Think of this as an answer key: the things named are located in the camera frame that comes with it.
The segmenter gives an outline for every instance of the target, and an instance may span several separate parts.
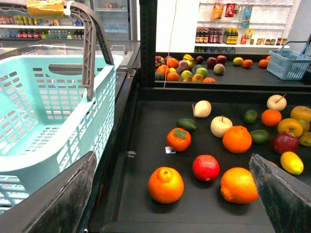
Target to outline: tangerine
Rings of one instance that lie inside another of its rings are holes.
[[[170,73],[170,69],[167,67],[167,65],[161,65],[156,69],[157,72],[160,72],[161,74],[166,77]]]
[[[276,109],[267,109],[261,114],[261,121],[265,126],[275,127],[282,120],[282,114]]]
[[[242,167],[227,170],[221,179],[221,193],[228,202],[250,204],[258,198],[252,173]]]
[[[268,67],[268,63],[269,63],[268,60],[262,59],[262,60],[259,61],[259,67],[263,68],[263,69],[266,69]]]
[[[177,201],[184,192],[184,182],[174,168],[159,167],[148,181],[148,191],[151,197],[162,204]]]
[[[252,136],[244,126],[233,126],[225,132],[223,145],[231,153],[244,153],[252,145]]]
[[[167,81],[179,81],[179,74],[176,72],[171,72],[166,77]]]
[[[253,65],[253,61],[250,59],[246,59],[242,62],[242,67],[243,68],[250,68]]]
[[[166,65],[169,68],[174,68],[177,69],[179,66],[179,62],[177,61],[177,59],[173,58],[173,57],[169,57],[166,61]]]

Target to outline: red apple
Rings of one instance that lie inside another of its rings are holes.
[[[195,58],[195,61],[197,64],[202,64],[202,62],[204,61],[204,58],[202,56],[197,56]]]
[[[219,55],[217,58],[217,64],[225,64],[227,61],[227,57],[224,55]]]
[[[280,132],[272,141],[275,152],[283,154],[284,152],[296,152],[299,146],[299,139],[291,132]]]
[[[207,59],[207,67],[208,68],[210,68],[210,69],[212,69],[212,68],[214,68],[214,66],[217,64],[217,59],[216,58],[214,58],[214,57],[209,57],[208,59]]]
[[[212,182],[220,172],[217,160],[207,154],[199,155],[192,164],[194,176],[204,182]]]

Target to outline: bottle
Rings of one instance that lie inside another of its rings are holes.
[[[200,43],[200,31],[199,28],[196,28],[196,34],[195,34],[195,43]]]

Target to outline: snack package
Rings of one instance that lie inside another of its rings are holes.
[[[215,2],[213,12],[212,12],[212,19],[220,20],[222,18],[223,10],[224,10],[224,4]]]

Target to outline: yellow apple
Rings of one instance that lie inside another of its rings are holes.
[[[216,137],[223,137],[225,132],[231,127],[232,121],[224,116],[217,116],[210,123],[210,130]]]
[[[293,118],[286,118],[279,122],[277,125],[277,131],[280,132],[291,132],[296,137],[299,137],[303,132],[303,127],[300,122]]]
[[[275,109],[278,111],[282,111],[287,105],[287,101],[284,96],[280,95],[272,95],[267,100],[267,107],[269,109]]]
[[[306,122],[311,122],[311,109],[306,106],[296,106],[291,111],[291,118],[296,120],[305,120]]]

